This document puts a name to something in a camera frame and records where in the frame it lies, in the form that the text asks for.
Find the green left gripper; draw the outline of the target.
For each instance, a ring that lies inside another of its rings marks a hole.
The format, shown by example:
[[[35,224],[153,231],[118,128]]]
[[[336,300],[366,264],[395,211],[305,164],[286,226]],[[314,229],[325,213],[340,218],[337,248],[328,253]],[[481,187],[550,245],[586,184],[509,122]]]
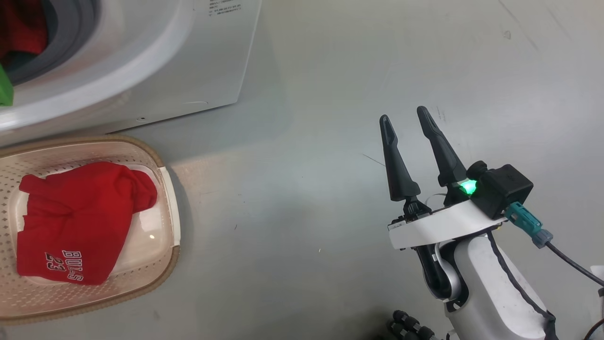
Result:
[[[0,66],[0,106],[12,106],[14,87],[3,66]]]

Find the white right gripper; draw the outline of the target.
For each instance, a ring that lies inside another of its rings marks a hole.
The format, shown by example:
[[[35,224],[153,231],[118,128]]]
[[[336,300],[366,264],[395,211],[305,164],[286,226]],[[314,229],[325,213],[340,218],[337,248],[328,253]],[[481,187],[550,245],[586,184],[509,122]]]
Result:
[[[399,217],[401,221],[388,226],[392,246],[395,249],[406,249],[434,245],[475,234],[507,221],[505,217],[490,219],[468,200],[468,194],[460,186],[460,182],[467,179],[467,170],[460,158],[425,106],[417,108],[417,116],[434,153],[439,170],[439,185],[447,189],[444,206],[449,207],[431,214],[431,209],[417,198],[421,194],[420,187],[412,180],[401,157],[398,137],[389,117],[382,115],[379,127],[390,199],[393,202],[404,201],[403,215]]]

